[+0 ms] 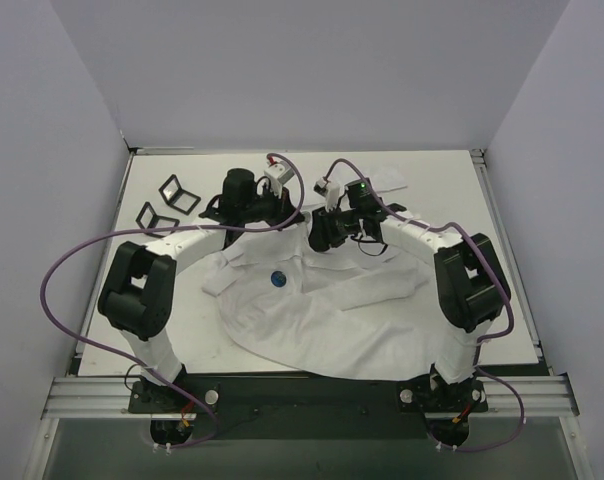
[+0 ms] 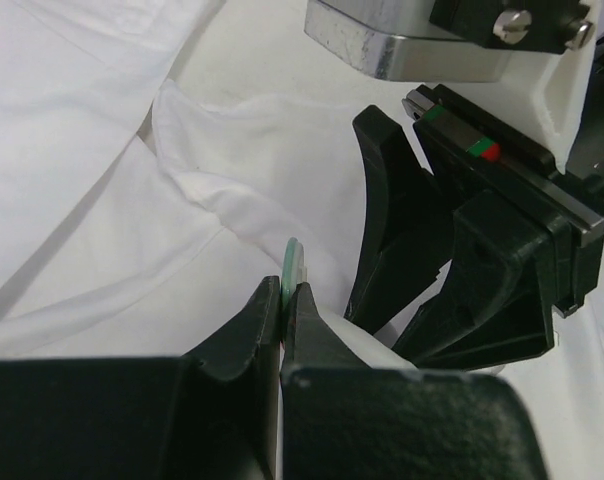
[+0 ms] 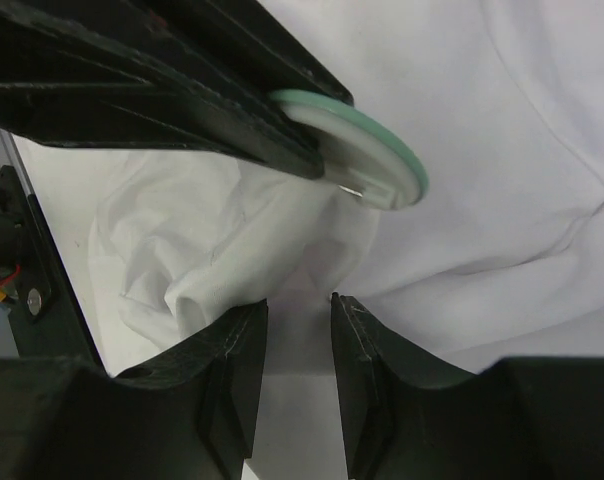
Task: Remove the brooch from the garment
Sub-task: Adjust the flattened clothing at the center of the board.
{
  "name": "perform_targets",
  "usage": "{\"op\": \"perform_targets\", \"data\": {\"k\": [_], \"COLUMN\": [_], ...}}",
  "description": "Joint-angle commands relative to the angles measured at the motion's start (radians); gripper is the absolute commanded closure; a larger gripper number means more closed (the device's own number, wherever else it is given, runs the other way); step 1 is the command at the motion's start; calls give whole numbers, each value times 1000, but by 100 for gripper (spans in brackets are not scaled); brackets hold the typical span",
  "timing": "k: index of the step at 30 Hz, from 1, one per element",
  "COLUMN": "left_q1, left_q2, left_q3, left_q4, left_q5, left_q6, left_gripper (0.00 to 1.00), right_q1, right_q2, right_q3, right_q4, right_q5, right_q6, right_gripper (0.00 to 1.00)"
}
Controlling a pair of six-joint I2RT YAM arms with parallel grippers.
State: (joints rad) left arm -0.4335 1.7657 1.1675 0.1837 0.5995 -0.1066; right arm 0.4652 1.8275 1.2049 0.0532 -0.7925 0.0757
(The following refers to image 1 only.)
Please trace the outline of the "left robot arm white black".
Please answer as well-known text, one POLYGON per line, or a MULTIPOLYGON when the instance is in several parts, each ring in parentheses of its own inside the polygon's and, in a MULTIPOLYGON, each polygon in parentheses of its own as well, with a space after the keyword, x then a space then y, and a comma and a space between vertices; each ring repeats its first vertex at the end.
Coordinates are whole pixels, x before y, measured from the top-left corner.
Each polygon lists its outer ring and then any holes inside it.
POLYGON ((270 232, 302 223, 302 205, 292 203, 286 188, 298 174, 276 163, 264 171, 266 185, 260 188, 253 172, 233 168, 221 193, 199 215, 201 224, 157 234, 147 244, 126 241, 117 248, 98 298, 98 312, 127 341, 143 370, 142 384, 161 409, 178 410, 187 398, 181 381, 186 368, 166 331, 178 274, 230 247, 249 224, 264 223, 259 231, 270 232))

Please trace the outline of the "white garment shirt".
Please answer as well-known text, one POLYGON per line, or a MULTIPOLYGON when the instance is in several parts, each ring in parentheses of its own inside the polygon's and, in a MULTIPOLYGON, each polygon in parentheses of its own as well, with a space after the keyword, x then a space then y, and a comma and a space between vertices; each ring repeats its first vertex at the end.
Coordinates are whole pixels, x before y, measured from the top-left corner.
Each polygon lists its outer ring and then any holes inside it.
POLYGON ((203 291, 229 337, 293 369, 355 380, 427 374, 442 350, 444 317, 416 308, 433 270, 393 248, 379 259, 354 247, 314 252, 303 224, 249 235, 214 255, 203 291), (276 288, 273 271, 287 283, 276 288))

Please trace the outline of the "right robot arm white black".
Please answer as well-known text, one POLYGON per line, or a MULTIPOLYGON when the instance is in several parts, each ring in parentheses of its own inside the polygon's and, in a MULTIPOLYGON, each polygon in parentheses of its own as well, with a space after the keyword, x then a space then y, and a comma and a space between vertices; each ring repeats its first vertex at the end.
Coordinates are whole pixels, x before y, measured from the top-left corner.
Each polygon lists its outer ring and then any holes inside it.
POLYGON ((491 240, 457 224, 432 227, 400 204, 385 204, 367 180, 345 187, 322 178, 313 190, 325 200, 312 212, 309 243, 326 252, 362 234, 409 253, 435 272, 437 298, 447 319, 432 378, 461 384, 476 373, 481 345, 514 329, 511 291, 491 240))

